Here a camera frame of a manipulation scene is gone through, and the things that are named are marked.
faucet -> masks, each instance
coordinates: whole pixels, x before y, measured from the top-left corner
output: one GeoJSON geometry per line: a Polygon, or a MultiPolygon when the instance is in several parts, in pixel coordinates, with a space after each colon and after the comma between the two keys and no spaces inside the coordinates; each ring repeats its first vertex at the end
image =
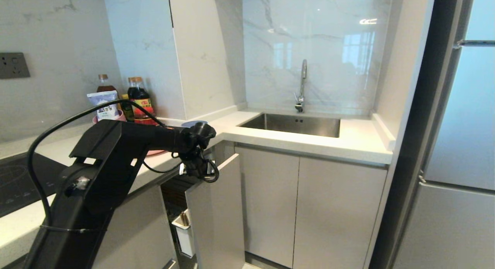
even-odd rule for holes
{"type": "Polygon", "coordinates": [[[307,63],[306,59],[304,59],[302,61],[301,87],[299,89],[299,97],[294,92],[295,108],[297,109],[297,112],[303,112],[304,111],[304,109],[303,109],[304,108],[304,84],[306,83],[307,70],[308,70],[308,63],[307,63]]]}

open cabinet door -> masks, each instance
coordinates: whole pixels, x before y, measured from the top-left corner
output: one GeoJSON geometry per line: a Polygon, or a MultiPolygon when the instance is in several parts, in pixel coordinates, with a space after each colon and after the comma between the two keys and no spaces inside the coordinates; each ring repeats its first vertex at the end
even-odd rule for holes
{"type": "Polygon", "coordinates": [[[239,155],[218,166],[214,183],[200,182],[186,191],[199,269],[244,266],[239,155]]]}
{"type": "Polygon", "coordinates": [[[155,186],[115,210],[93,269],[173,269],[176,260],[163,197],[155,186]]]}

refrigerator door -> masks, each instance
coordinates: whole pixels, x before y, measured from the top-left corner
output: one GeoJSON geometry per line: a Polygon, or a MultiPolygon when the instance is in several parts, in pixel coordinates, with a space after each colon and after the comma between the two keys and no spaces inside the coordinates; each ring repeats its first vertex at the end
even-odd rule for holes
{"type": "MultiPolygon", "coordinates": [[[[473,0],[465,39],[495,40],[495,0],[473,0]]],[[[495,47],[463,47],[425,179],[495,190],[495,47]]]]}
{"type": "Polygon", "coordinates": [[[466,40],[495,40],[495,0],[473,0],[466,40]]]}
{"type": "Polygon", "coordinates": [[[495,195],[420,184],[394,269],[495,268],[495,195]]]}

cabinet door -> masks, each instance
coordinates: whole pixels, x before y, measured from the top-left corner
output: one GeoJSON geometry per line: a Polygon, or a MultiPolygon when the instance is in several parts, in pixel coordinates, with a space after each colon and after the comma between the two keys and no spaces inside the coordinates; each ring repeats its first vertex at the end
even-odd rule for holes
{"type": "Polygon", "coordinates": [[[164,268],[171,260],[175,247],[157,186],[115,210],[93,268],[164,268]]]}
{"type": "Polygon", "coordinates": [[[386,170],[300,158],[294,268],[362,268],[386,170]]]}
{"type": "Polygon", "coordinates": [[[292,267],[299,157],[236,147],[246,251],[292,267]]]}
{"type": "Polygon", "coordinates": [[[214,183],[200,182],[186,191],[200,269],[244,266],[241,172],[238,154],[218,166],[214,183]]]}

stainless steel sink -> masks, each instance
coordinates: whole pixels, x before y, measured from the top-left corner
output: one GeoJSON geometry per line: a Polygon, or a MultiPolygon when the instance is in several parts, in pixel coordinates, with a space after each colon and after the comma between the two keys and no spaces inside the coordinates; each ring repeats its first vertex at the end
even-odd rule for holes
{"type": "Polygon", "coordinates": [[[338,138],[340,119],[263,113],[239,127],[338,138]]]}

